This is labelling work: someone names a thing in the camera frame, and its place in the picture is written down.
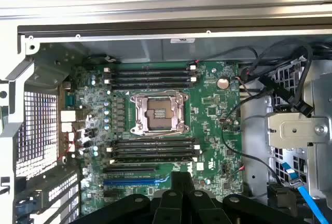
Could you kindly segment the black RAM slot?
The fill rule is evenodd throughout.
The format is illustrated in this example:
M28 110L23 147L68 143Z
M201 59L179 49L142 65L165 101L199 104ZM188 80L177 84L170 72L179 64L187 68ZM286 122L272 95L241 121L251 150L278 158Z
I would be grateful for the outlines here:
M154 151L117 151L113 155L117 157L177 157L177 156L193 156L198 154L196 150L154 150Z
M134 82L196 82L197 77L131 77L131 78L113 78L104 79L104 83L134 83Z
M148 144L199 144L195 138L162 138L162 139L123 139L114 141L114 145L148 145Z
M196 70L186 69L152 69L152 70L122 70L110 71L113 76L129 76L129 75L195 75Z
M175 162L192 162L196 157L135 157L135 158L111 158L109 164L125 163L175 163Z
M113 64L108 66L111 70L152 70L152 69L184 69L195 70L196 64L187 63L142 63L142 64Z
M112 85L113 90L143 90L143 89L181 89L193 88L194 83L146 84L146 85Z
M200 149L199 144L192 143L143 143L143 144L122 144L122 145L113 145L107 147L107 152L121 150L142 150L142 151L153 151L153 150L198 150Z

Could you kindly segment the blue expansion slot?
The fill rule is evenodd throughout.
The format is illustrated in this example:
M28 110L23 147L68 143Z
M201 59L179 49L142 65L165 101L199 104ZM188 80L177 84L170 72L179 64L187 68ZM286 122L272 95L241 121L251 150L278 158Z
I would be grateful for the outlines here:
M125 178L125 179L109 179L103 181L104 185L108 186L133 186L133 185L157 185L164 183L169 178L154 179L154 178Z

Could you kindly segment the green motherboard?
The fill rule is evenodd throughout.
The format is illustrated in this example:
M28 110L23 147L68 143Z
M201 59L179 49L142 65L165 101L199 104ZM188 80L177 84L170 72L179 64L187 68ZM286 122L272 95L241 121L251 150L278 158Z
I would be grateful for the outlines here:
M112 62L84 64L73 68L64 82L64 106L61 109L63 139L72 155L68 162L79 166L81 172L80 204L83 215L90 214L110 203L131 194L142 194L153 198L171 186L172 172L190 174L194 187L209 191L221 200L229 193L242 190L242 177L232 176L241 166L241 157L233 149L241 148L240 115L230 113L240 101L239 84L235 80L238 65L217 61L177 62L196 64L195 75L129 75L113 76L108 66L113 64L142 64ZM196 82L134 82L104 83L104 79L145 77L197 77ZM220 78L228 78L226 90L217 87ZM113 90L112 85L146 85L194 83L193 88ZM176 90L189 95L185 102L185 124L189 132L162 137L144 137L132 134L135 126L135 107L129 98L140 93ZM195 138L200 145L199 153L192 162L175 163L125 163L109 164L117 157L107 152L114 141L123 139ZM106 167L155 166L152 173L103 173ZM125 178L169 179L157 185L108 186L103 181ZM117 190L117 198L104 198L103 192Z

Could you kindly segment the silver CPU socket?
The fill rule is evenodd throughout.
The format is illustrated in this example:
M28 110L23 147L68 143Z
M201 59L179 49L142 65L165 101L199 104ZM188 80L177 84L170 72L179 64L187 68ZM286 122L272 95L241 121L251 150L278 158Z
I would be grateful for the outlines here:
M162 137L189 132L184 112L188 94L166 90L136 94L129 100L135 107L135 126L130 128L132 134Z

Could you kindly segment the silver coin battery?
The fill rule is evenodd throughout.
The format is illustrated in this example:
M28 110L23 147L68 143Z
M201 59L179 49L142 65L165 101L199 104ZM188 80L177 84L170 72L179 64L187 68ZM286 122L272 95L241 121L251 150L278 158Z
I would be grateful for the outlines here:
M230 86L229 79L228 78L224 78L224 77L218 79L218 81L217 81L216 84L217 84L217 87L220 88L220 89L222 89L222 90L226 90Z

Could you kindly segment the blue slot retainer clip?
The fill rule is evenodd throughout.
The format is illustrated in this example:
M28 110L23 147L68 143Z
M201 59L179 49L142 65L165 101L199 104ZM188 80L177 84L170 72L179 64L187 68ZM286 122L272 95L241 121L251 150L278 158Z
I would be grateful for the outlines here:
M35 213L38 210L38 204L36 200L26 200L18 203L15 207L15 213L17 216L28 215Z

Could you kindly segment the grey open PC case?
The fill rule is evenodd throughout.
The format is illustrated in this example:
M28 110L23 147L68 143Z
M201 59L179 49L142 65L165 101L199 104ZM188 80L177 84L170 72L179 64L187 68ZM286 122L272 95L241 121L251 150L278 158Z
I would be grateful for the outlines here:
M171 38L195 38L171 44ZM274 208L303 224L332 224L325 198L312 197L307 185L307 150L269 145L269 114L301 113L314 106L303 98L314 61L332 61L332 24L310 26L296 21L282 28L235 31L186 30L177 23L129 23L107 26L32 26L18 31L21 62L0 79L0 224L75 224L81 172L68 162L61 109L64 82L84 64L217 61L235 63L240 101L230 113L240 115L242 177L238 193L268 206L267 186L279 184L297 193L291 209ZM182 223L191 224L184 193L190 174L182 172ZM209 191L202 190L221 202ZM38 210L17 216L15 207L36 200Z

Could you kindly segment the white case label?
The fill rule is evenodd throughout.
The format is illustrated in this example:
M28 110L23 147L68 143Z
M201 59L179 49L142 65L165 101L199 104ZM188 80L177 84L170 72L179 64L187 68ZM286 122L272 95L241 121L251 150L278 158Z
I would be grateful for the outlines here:
M192 44L195 42L195 38L171 38L171 44Z

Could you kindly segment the grey metal disk bay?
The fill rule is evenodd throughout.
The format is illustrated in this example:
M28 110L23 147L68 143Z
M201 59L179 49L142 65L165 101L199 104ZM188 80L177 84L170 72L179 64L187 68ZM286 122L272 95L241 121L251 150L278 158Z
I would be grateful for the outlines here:
M332 61L314 61L303 93L314 106L312 117L326 117L332 123ZM307 185L312 197L325 198L332 209L332 141L307 147Z

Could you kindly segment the black plastic bracket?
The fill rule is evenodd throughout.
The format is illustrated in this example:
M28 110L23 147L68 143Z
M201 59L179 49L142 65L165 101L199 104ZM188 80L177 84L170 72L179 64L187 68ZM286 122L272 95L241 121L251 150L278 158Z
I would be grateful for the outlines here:
M297 193L290 187L279 184L267 186L268 206L273 208L291 209L297 205Z

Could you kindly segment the silver disk bay bracket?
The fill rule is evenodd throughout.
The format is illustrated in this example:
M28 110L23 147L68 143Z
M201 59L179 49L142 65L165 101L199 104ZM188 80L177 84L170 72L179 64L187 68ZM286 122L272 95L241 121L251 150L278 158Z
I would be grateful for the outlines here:
M305 148L309 143L332 141L332 123L326 117L305 117L301 113L269 114L266 118L269 145L276 148Z

